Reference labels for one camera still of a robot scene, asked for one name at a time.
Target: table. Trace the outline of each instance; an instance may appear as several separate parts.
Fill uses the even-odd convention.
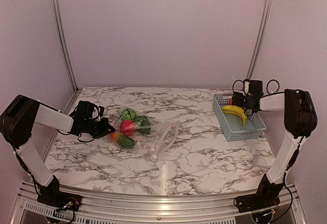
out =
[[[274,155],[264,135],[226,142],[212,109],[213,95],[221,92],[83,88],[73,108],[83,100],[105,107],[109,121],[121,107],[156,119],[180,120],[177,140],[152,162],[119,149],[108,137],[81,143],[76,136],[59,134],[46,165],[63,185],[115,193],[197,195],[256,189]]]

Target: plastic bag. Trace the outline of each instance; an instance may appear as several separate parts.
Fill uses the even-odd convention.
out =
[[[168,150],[176,141],[179,121],[153,119],[133,109],[122,108],[111,125],[116,130],[110,135],[113,143],[156,160],[160,152]]]

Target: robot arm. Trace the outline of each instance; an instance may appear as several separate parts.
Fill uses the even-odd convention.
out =
[[[235,199],[240,213],[280,203],[278,195],[285,185],[289,169],[295,163],[306,139],[317,126],[317,115],[307,91],[286,89],[284,92],[263,96],[262,84],[257,84],[261,81],[244,82],[249,82],[249,85],[244,87],[244,93],[234,93],[232,104],[250,110],[250,114],[257,111],[284,110],[286,131],[275,162],[263,176],[256,194]]]
[[[0,132],[13,147],[21,166],[39,187],[39,192],[35,189],[39,194],[39,202],[62,207],[70,198],[80,199],[80,196],[59,191],[59,181],[47,169],[31,142],[33,125],[37,123],[77,136],[88,133],[93,138],[100,138],[114,132],[108,118],[102,117],[103,112],[103,107],[80,101],[75,111],[68,116],[39,101],[18,95],[2,113]]]

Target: vent grille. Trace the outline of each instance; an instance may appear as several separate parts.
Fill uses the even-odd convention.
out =
[[[33,202],[26,202],[25,209],[32,211],[34,213],[38,213],[40,215],[44,215],[47,217],[51,217],[58,220],[70,220],[72,217],[71,211],[69,213],[66,212],[55,212],[55,209],[49,206],[44,206],[38,203]],[[85,217],[76,213],[75,221],[73,223],[77,224],[146,224],[141,222],[117,222],[112,220],[104,220],[95,217]],[[234,217],[226,218],[226,219],[219,219],[219,220],[212,220],[207,222],[197,221],[197,222],[184,222],[184,224],[237,224]]]

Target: red object in basket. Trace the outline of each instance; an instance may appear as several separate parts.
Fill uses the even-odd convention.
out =
[[[121,123],[121,133],[125,136],[131,136],[135,133],[135,124],[131,120],[124,120]]]

